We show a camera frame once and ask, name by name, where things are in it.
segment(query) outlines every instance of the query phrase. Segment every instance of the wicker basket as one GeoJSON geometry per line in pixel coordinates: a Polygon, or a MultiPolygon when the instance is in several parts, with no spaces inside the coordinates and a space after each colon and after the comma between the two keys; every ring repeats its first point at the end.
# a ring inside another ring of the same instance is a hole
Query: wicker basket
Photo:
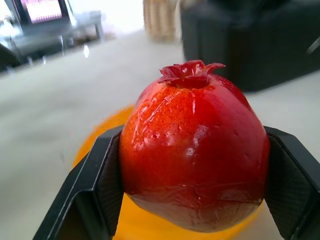
{"type": "Polygon", "coordinates": [[[174,41],[180,37],[180,10],[199,0],[143,0],[144,28],[156,41],[174,41]]]}

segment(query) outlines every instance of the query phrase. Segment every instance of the pomegranate crown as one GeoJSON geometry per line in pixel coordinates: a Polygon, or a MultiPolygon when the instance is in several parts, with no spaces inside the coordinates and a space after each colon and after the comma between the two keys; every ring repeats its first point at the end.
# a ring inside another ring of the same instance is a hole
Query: pomegranate crown
{"type": "Polygon", "coordinates": [[[184,64],[165,66],[160,70],[163,76],[157,82],[158,84],[167,83],[178,88],[199,89],[209,84],[208,76],[213,70],[224,67],[225,65],[221,63],[205,65],[201,60],[191,60],[184,64]]]}

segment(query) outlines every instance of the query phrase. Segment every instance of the pomegranate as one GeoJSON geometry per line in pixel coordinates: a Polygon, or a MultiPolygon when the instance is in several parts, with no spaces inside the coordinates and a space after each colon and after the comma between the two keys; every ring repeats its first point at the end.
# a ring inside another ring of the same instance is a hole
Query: pomegranate
{"type": "Polygon", "coordinates": [[[200,60],[174,64],[138,98],[120,137],[126,194],[191,231],[232,227],[263,201],[269,140],[242,92],[200,60]]]}

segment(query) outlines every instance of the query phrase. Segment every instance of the fruit skin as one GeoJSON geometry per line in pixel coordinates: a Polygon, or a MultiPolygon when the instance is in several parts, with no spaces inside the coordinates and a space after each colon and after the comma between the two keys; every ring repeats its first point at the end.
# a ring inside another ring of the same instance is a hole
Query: fruit skin
{"type": "Polygon", "coordinates": [[[203,233],[258,208],[269,166],[265,129],[240,90],[210,73],[218,67],[196,60],[163,68],[119,145],[124,190],[135,204],[203,233]]]}

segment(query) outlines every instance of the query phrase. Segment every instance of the orange bowl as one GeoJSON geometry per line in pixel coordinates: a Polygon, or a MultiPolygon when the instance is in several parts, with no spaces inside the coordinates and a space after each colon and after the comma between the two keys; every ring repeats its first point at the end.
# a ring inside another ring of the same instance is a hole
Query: orange bowl
{"type": "MultiPolygon", "coordinates": [[[[90,151],[98,136],[126,123],[134,106],[128,106],[98,125],[75,156],[73,167],[90,151]]],[[[137,207],[124,195],[119,224],[114,240],[230,240],[246,228],[261,212],[263,204],[240,224],[215,233],[192,232],[173,225],[137,207]]]]}

